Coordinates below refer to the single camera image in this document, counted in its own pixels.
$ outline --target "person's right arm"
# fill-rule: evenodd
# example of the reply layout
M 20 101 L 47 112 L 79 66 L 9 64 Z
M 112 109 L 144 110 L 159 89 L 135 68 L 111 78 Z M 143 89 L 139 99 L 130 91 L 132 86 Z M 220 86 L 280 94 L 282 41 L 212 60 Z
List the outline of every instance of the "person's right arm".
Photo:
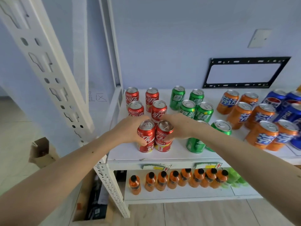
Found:
M 163 115 L 174 131 L 165 140 L 194 137 L 203 141 L 288 220 L 301 225 L 301 170 L 247 142 L 183 114 Z

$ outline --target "white blank switch plate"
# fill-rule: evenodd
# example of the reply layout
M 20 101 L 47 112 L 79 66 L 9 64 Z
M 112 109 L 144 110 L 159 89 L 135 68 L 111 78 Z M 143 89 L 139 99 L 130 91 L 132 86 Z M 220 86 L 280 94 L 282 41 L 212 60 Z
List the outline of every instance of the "white blank switch plate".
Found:
M 261 48 L 266 45 L 271 29 L 256 29 L 248 48 Z

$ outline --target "person's left arm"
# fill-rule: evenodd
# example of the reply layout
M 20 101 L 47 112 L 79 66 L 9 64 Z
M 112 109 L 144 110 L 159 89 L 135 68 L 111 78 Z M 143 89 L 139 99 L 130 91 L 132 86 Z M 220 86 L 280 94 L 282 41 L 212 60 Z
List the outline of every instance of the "person's left arm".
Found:
M 38 225 L 104 155 L 121 143 L 146 145 L 137 134 L 148 116 L 127 117 L 112 130 L 35 172 L 0 196 L 0 225 Z

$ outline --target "soda can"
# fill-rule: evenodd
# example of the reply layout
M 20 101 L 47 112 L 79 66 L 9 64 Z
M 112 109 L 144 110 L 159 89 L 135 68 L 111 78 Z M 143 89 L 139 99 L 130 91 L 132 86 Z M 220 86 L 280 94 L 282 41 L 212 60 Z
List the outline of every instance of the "soda can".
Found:
M 205 121 L 198 121 L 198 122 L 201 122 L 201 123 L 205 123 L 205 124 L 208 124 L 207 122 Z M 206 144 L 204 144 L 202 141 L 196 139 L 196 138 L 189 138 L 187 140 L 187 143 L 186 143 L 186 148 L 192 152 L 192 153 L 196 153 L 196 154 L 199 154 L 199 153 L 202 153 L 204 148 L 205 148 Z
M 274 119 L 274 122 L 280 119 L 293 122 L 299 118 L 301 118 L 301 105 L 293 103 L 287 106 L 285 110 L 281 111 L 281 113 Z
M 275 112 L 276 109 L 272 105 L 261 103 L 254 108 L 244 125 L 246 128 L 252 129 L 260 121 L 268 121 L 271 119 L 273 115 L 275 115 Z
M 157 88 L 148 88 L 145 92 L 146 111 L 151 112 L 151 106 L 154 101 L 159 100 L 159 91 Z
M 246 102 L 238 102 L 227 117 L 232 129 L 240 129 L 252 113 L 252 106 Z
M 151 107 L 151 119 L 157 124 L 161 120 L 161 116 L 167 111 L 167 105 L 164 101 L 157 100 L 153 102 Z
M 189 100 L 193 101 L 195 105 L 199 105 L 204 99 L 204 91 L 201 89 L 194 89 L 191 91 Z
M 216 130 L 219 130 L 220 132 L 222 132 L 228 136 L 231 135 L 231 133 L 232 133 L 232 126 L 227 121 L 216 120 L 211 124 L 211 127 L 213 127 Z M 214 152 L 208 146 L 206 146 L 205 148 L 211 152 Z
M 156 126 L 155 148 L 159 152 L 167 152 L 170 150 L 172 141 L 165 142 L 164 138 L 173 132 L 173 125 L 168 121 L 159 121 Z
M 235 90 L 228 90 L 224 93 L 216 110 L 221 114 L 229 114 L 239 99 L 239 93 Z
M 286 92 L 280 89 L 275 89 L 268 93 L 265 99 L 263 99 L 262 103 L 269 104 L 274 108 L 277 108 L 281 104 L 281 101 L 284 100 L 285 96 L 286 96 Z
M 278 120 L 275 123 L 278 126 L 278 136 L 266 147 L 270 151 L 279 151 L 286 143 L 298 135 L 299 128 L 296 124 L 286 121 Z
M 276 111 L 281 113 L 287 106 L 290 104 L 297 103 L 301 104 L 301 92 L 299 91 L 291 91 L 289 92 L 285 99 L 281 102 L 281 104 L 277 107 Z
M 126 90 L 126 104 L 139 101 L 139 91 L 136 87 L 129 87 Z
M 244 93 L 241 98 L 240 102 L 246 102 L 252 106 L 252 109 L 257 105 L 259 96 L 255 93 Z
M 176 86 L 172 89 L 171 97 L 170 97 L 170 108 L 172 110 L 179 110 L 182 101 L 185 96 L 185 88 L 182 86 Z
M 298 126 L 299 133 L 290 141 L 290 144 L 296 149 L 301 150 L 301 118 L 295 120 L 293 123 Z
M 278 126 L 269 121 L 260 121 L 247 134 L 244 141 L 254 147 L 265 149 L 278 136 Z
M 141 146 L 138 144 L 138 150 L 143 153 L 148 153 L 153 150 L 155 145 L 156 128 L 155 123 L 151 120 L 143 121 L 137 129 L 137 134 L 142 137 L 147 145 Z
M 194 119 L 196 121 L 209 122 L 213 114 L 213 105 L 208 102 L 201 102 L 195 108 Z
M 180 106 L 179 113 L 193 119 L 195 113 L 195 103 L 191 100 L 184 100 Z
M 144 107 L 141 102 L 131 102 L 128 107 L 129 116 L 140 117 L 144 114 Z

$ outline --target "black frame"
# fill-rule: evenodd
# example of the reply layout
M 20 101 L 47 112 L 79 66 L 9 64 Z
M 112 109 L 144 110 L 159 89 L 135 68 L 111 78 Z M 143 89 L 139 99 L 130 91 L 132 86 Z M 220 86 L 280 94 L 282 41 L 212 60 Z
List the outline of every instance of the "black frame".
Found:
M 288 63 L 291 57 L 250 57 L 250 58 L 211 58 L 209 63 L 209 68 L 205 81 L 203 83 L 203 88 L 269 88 L 275 81 L 277 76 L 280 74 L 282 69 Z M 280 67 L 274 73 L 272 78 L 265 83 L 216 83 L 207 84 L 207 79 L 213 65 L 228 65 L 228 64 L 270 64 L 270 63 L 280 63 Z

